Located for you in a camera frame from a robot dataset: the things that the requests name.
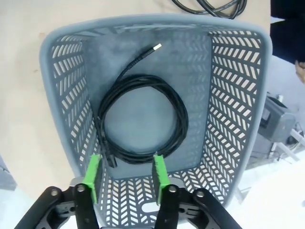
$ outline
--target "table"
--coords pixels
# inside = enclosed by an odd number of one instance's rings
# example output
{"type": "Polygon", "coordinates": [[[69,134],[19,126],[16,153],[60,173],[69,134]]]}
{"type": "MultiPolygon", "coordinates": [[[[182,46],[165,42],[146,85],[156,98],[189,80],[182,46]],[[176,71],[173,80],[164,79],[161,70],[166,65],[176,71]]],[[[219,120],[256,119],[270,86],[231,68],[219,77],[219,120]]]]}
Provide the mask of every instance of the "table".
{"type": "MultiPolygon", "coordinates": [[[[210,0],[220,6],[229,0],[210,0]]],[[[195,0],[181,0],[200,9],[195,0]]],[[[170,0],[15,0],[0,8],[1,155],[31,198],[48,186],[66,189],[74,177],[62,149],[42,84],[39,50],[54,29],[91,19],[180,13],[170,0]]],[[[269,32],[270,1],[248,0],[237,18],[269,32]]]]}

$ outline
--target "hand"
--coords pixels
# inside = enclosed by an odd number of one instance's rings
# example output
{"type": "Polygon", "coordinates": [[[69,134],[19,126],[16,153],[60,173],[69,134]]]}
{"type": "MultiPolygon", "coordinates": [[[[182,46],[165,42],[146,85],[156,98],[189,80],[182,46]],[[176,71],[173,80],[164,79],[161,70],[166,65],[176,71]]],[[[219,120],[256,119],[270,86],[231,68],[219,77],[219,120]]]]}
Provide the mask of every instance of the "hand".
{"type": "Polygon", "coordinates": [[[305,83],[305,62],[295,61],[295,73],[305,83]]]}

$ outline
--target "metal connector tip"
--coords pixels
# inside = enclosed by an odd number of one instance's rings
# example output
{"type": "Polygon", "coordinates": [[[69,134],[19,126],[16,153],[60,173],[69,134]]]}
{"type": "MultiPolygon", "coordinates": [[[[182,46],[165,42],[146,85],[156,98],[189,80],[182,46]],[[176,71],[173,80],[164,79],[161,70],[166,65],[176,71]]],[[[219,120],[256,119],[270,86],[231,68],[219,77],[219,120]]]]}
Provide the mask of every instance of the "metal connector tip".
{"type": "Polygon", "coordinates": [[[161,48],[161,46],[162,46],[162,45],[159,43],[159,44],[157,44],[156,46],[154,46],[153,49],[156,51],[157,49],[161,48]]]}

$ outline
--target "gray object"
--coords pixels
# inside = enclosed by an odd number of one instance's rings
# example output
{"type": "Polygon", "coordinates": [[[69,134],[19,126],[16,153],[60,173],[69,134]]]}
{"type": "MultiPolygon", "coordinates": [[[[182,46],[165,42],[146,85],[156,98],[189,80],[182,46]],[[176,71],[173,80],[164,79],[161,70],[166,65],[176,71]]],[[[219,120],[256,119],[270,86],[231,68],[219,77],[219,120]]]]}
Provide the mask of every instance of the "gray object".
{"type": "MultiPolygon", "coordinates": [[[[196,15],[108,18],[58,29],[41,47],[43,81],[62,145],[76,176],[100,154],[94,119],[102,96],[140,50],[162,48],[130,72],[163,78],[189,115],[187,137],[165,163],[188,191],[204,187],[227,204],[247,164],[265,100],[271,43],[260,28],[196,15]]],[[[171,135],[174,112],[151,88],[124,95],[106,118],[120,145],[151,149],[171,135]]],[[[151,165],[104,164],[97,215],[111,227],[147,227],[157,212],[151,165]]]]}
{"type": "Polygon", "coordinates": [[[295,114],[276,98],[267,96],[258,133],[271,142],[283,142],[295,124],[295,114]]]}

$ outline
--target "floor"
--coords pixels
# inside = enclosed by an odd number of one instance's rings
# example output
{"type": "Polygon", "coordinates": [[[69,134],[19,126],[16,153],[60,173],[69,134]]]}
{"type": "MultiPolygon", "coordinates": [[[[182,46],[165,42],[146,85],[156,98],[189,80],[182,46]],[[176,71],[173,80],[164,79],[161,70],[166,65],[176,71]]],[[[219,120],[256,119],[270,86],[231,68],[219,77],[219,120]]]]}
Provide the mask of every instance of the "floor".
{"type": "MultiPolygon", "coordinates": [[[[305,93],[305,85],[302,85],[297,81],[298,79],[295,75],[293,65],[286,63],[285,61],[280,60],[276,57],[273,57],[270,74],[271,74],[270,79],[274,77],[279,77],[280,75],[287,77],[287,79],[283,80],[282,82],[284,85],[285,82],[294,83],[296,87],[300,87],[300,88],[304,87],[304,93],[305,93]]],[[[289,98],[294,98],[297,95],[294,94],[294,91],[290,91],[290,94],[284,95],[284,98],[285,96],[289,98]]],[[[302,163],[305,162],[305,151],[298,153],[298,156],[301,158],[302,163]]],[[[285,160],[284,159],[280,161],[275,160],[271,164],[256,167],[245,171],[240,181],[239,189],[250,190],[250,191],[242,204],[240,204],[237,198],[234,198],[230,206],[227,208],[227,210],[243,226],[244,229],[254,228],[253,225],[255,224],[256,221],[253,218],[249,218],[249,215],[251,215],[250,212],[252,212],[253,214],[255,210],[259,209],[259,211],[257,212],[259,212],[260,215],[259,213],[255,215],[255,217],[259,218],[262,215],[262,212],[264,212],[263,209],[265,209],[266,206],[269,206],[268,207],[269,210],[270,208],[275,208],[275,209],[277,208],[276,204],[278,203],[278,201],[268,205],[268,200],[272,199],[272,197],[275,195],[273,189],[277,187],[276,185],[272,187],[267,187],[268,186],[267,184],[272,184],[277,179],[276,174],[281,173],[283,171],[285,171],[286,174],[289,174],[296,167],[300,167],[298,163],[295,163],[290,158],[286,158],[285,160]],[[269,196],[265,197],[267,200],[263,199],[264,197],[262,197],[262,195],[259,195],[259,193],[261,192],[265,193],[266,195],[269,194],[269,196]],[[265,204],[265,206],[258,207],[257,203],[265,204]]],[[[302,168],[299,168],[297,172],[299,175],[305,173],[305,166],[302,166],[302,168]]],[[[300,187],[297,188],[298,185],[299,182],[298,180],[296,180],[295,183],[290,184],[290,190],[292,189],[293,191],[294,188],[295,190],[300,190],[300,187]]],[[[301,195],[300,198],[301,199],[297,200],[298,204],[301,200],[305,200],[305,196],[301,195]]],[[[289,202],[290,205],[288,206],[288,208],[293,209],[292,211],[293,214],[289,216],[286,215],[286,218],[289,221],[289,219],[296,219],[297,217],[297,219],[299,220],[297,222],[301,223],[302,219],[304,219],[304,217],[301,216],[305,214],[305,208],[304,208],[305,202],[304,202],[304,206],[302,205],[302,207],[295,208],[294,206],[291,205],[291,202],[294,203],[294,201],[296,200],[290,201],[289,202]]],[[[13,192],[0,190],[0,228],[13,228],[32,204],[33,204],[33,199],[31,199],[26,194],[24,194],[19,188],[16,188],[16,190],[13,192]]],[[[265,226],[274,223],[272,222],[272,220],[274,221],[275,218],[270,217],[268,219],[271,220],[271,222],[266,221],[266,219],[264,219],[265,226]]],[[[75,218],[71,218],[62,228],[63,229],[76,228],[75,218]]]]}

